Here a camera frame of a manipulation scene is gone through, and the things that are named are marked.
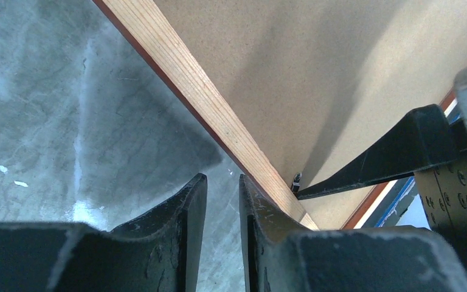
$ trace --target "red edge banding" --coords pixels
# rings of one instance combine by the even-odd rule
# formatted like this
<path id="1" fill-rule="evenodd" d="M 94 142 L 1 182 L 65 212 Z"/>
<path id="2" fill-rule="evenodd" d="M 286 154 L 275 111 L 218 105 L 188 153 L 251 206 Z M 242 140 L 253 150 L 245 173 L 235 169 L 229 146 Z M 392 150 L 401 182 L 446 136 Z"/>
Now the red edge banding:
<path id="1" fill-rule="evenodd" d="M 267 194 L 264 188 L 257 182 L 257 180 L 244 168 L 242 163 L 237 159 L 237 157 L 226 147 L 221 138 L 214 132 L 214 130 L 203 120 L 199 113 L 191 106 L 189 101 L 184 97 L 182 92 L 176 87 L 176 85 L 171 81 L 165 72 L 158 66 L 158 64 L 151 58 L 151 56 L 144 50 L 140 43 L 135 40 L 132 34 L 128 29 L 119 21 L 115 14 L 108 8 L 108 6 L 102 0 L 93 0 L 96 6 L 103 12 L 103 14 L 112 22 L 112 24 L 119 30 L 119 32 L 126 38 L 126 40 L 132 45 L 132 47 L 139 53 L 139 55 L 151 66 L 152 70 L 158 75 L 162 81 L 171 89 L 171 91 L 177 96 L 177 98 L 185 105 L 185 107 L 192 113 L 192 115 L 199 121 L 199 123 L 209 132 L 211 137 L 219 144 L 219 146 L 232 158 L 232 160 L 239 166 L 239 168 L 249 176 L 257 188 L 261 191 L 264 197 L 270 201 L 272 204 L 277 206 L 275 201 Z M 303 219 L 305 213 L 301 215 L 300 220 Z"/>
<path id="2" fill-rule="evenodd" d="M 441 101 L 440 106 L 445 111 L 448 106 L 454 101 L 455 94 L 454 90 L 451 89 L 448 94 L 444 97 L 443 101 Z M 366 196 L 364 201 L 357 207 L 357 209 L 352 213 L 350 218 L 345 222 L 342 229 L 354 229 L 355 225 L 361 220 L 362 216 L 368 211 L 370 206 L 375 202 L 377 197 L 379 197 L 380 193 L 384 190 L 388 183 L 384 182 L 382 184 L 378 184 L 374 186 L 370 193 Z"/>

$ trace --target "wooden board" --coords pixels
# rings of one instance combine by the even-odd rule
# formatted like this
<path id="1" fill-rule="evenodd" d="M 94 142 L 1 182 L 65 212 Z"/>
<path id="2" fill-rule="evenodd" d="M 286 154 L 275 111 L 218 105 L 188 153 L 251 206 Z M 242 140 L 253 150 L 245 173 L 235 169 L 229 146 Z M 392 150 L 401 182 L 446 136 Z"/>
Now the wooden board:
<path id="1" fill-rule="evenodd" d="M 304 226 L 317 229 L 155 3 L 95 3 L 274 203 Z"/>
<path id="2" fill-rule="evenodd" d="M 96 3 L 297 220 L 296 172 L 330 176 L 467 66 L 467 0 L 154 1 Z M 335 229 L 367 192 L 303 204 Z"/>

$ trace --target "wooden edge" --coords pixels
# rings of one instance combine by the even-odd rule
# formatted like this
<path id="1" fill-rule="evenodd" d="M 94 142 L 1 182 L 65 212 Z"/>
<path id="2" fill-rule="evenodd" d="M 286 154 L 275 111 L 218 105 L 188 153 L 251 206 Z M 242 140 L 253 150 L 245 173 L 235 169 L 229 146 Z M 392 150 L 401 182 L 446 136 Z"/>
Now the wooden edge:
<path id="1" fill-rule="evenodd" d="M 318 229 L 153 0 L 94 3 L 264 195 Z"/>
<path id="2" fill-rule="evenodd" d="M 445 111 L 448 106 L 454 101 L 455 93 L 451 89 L 448 94 L 443 98 L 440 103 L 440 107 Z M 362 203 L 357 207 L 357 209 L 352 213 L 350 218 L 345 222 L 341 229 L 354 229 L 359 220 L 364 216 L 364 214 L 368 211 L 370 206 L 375 202 L 377 197 L 381 194 L 381 192 L 386 188 L 388 182 L 384 182 L 382 184 L 378 184 L 372 188 L 372 190 L 368 193 L 366 198 L 362 201 Z"/>

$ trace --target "white speck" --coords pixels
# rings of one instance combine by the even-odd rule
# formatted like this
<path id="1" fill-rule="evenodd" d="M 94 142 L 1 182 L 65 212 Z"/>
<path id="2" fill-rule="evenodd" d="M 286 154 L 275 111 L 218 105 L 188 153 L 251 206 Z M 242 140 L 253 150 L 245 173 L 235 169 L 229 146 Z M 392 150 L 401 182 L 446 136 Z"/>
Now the white speck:
<path id="1" fill-rule="evenodd" d="M 28 187 L 28 185 L 27 185 L 25 182 L 22 182 L 22 181 L 14 181 L 14 183 L 15 183 L 17 186 Z"/>
<path id="2" fill-rule="evenodd" d="M 8 167 L 0 165 L 0 172 L 7 173 L 8 172 Z"/>

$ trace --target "concrete floor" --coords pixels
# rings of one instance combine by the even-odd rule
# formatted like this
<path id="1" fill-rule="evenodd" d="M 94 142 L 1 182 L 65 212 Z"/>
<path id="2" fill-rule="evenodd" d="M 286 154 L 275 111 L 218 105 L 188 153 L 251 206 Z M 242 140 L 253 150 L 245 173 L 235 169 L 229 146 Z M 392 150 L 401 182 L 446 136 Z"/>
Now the concrete floor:
<path id="1" fill-rule="evenodd" d="M 110 230 L 198 172 L 198 291 L 244 291 L 239 168 L 90 0 L 0 1 L 0 221 Z"/>

